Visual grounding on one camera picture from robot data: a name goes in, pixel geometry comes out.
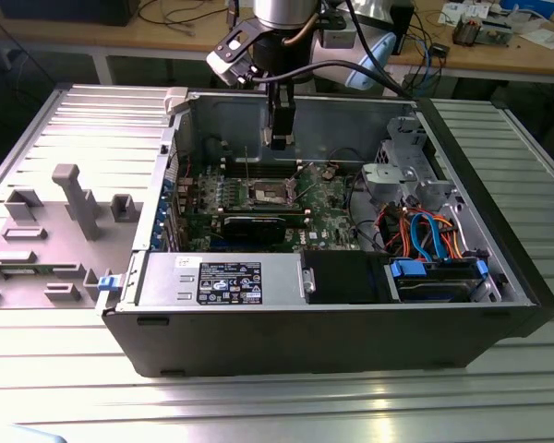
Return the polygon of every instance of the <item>open computer chassis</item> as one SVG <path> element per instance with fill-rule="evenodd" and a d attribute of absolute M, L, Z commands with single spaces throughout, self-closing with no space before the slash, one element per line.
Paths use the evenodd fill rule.
<path fill-rule="evenodd" d="M 175 90 L 120 300 L 148 377 L 466 366 L 554 295 L 431 101 Z"/>

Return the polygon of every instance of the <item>desk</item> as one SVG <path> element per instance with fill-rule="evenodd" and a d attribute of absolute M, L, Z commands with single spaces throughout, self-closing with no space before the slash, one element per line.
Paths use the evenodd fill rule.
<path fill-rule="evenodd" d="M 515 81 L 554 83 L 554 50 L 528 42 L 519 36 L 509 47 L 477 45 L 472 48 L 451 44 L 452 28 L 436 27 L 442 0 L 416 0 L 426 30 L 434 41 L 451 46 L 443 75 L 458 78 L 491 78 Z M 165 8 L 189 6 L 190 0 L 165 0 Z M 176 18 L 188 18 L 223 7 L 222 0 L 213 0 L 195 11 L 179 13 Z M 160 20 L 159 8 L 146 9 L 146 17 Z M 194 23 L 195 37 L 147 23 L 137 17 L 123 28 L 102 25 L 60 23 L 35 20 L 3 19 L 3 25 L 25 48 L 36 51 L 88 54 L 102 84 L 114 83 L 108 56 L 165 58 L 177 60 L 204 60 L 216 42 L 228 31 L 225 14 L 213 15 Z M 0 30 L 0 48 L 16 48 Z M 388 64 L 396 79 L 402 79 L 421 63 L 421 56 L 413 42 L 408 42 L 403 53 L 391 58 Z"/>

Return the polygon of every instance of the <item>blue cable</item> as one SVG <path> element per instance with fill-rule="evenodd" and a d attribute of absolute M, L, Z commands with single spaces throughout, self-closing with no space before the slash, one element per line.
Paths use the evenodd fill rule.
<path fill-rule="evenodd" d="M 433 220 L 433 217 L 428 214 L 424 214 L 423 212 L 419 212 L 418 214 L 416 214 L 410 222 L 410 239 L 411 242 L 413 242 L 413 246 L 418 252 L 422 254 L 426 261 L 433 261 L 433 258 L 418 243 L 418 238 L 416 235 L 416 225 L 418 223 L 418 219 L 420 219 L 421 217 L 425 217 L 428 220 L 428 223 L 431 225 L 431 236 L 433 237 L 433 245 L 435 245 L 435 252 L 437 253 L 437 257 L 447 258 L 447 251 L 445 250 L 445 247 L 443 247 L 443 243 L 441 242 L 439 226 L 437 225 L 435 220 Z"/>

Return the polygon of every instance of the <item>motherboard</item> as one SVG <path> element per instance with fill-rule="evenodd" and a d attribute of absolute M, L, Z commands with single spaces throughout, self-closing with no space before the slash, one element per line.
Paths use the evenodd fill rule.
<path fill-rule="evenodd" d="M 166 229 L 174 239 L 170 250 L 359 249 L 346 208 L 349 176 L 336 167 L 298 164 L 287 178 L 271 168 L 234 169 L 206 166 L 177 179 Z"/>

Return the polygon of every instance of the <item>slotted metal surface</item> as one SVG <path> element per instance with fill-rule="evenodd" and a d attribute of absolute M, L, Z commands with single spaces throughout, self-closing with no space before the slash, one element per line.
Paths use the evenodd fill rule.
<path fill-rule="evenodd" d="M 554 292 L 554 165 L 548 155 L 511 113 L 489 102 L 435 105 Z"/>
<path fill-rule="evenodd" d="M 544 171 L 479 160 L 481 171 Z M 554 229 L 554 196 L 536 197 L 496 199 L 516 229 L 522 212 L 534 214 L 523 227 Z M 530 235 L 554 291 L 554 243 Z M 70 443 L 554 441 L 554 321 L 465 370 L 181 380 L 137 375 L 91 310 L 0 311 L 0 421 Z"/>
<path fill-rule="evenodd" d="M 8 217 L 2 202 L 13 189 L 33 188 L 43 201 L 66 201 L 51 179 L 58 163 L 77 164 L 80 185 L 98 202 L 124 193 L 143 202 L 168 127 L 165 94 L 162 88 L 88 85 L 54 92 L 0 183 L 0 232 Z"/>

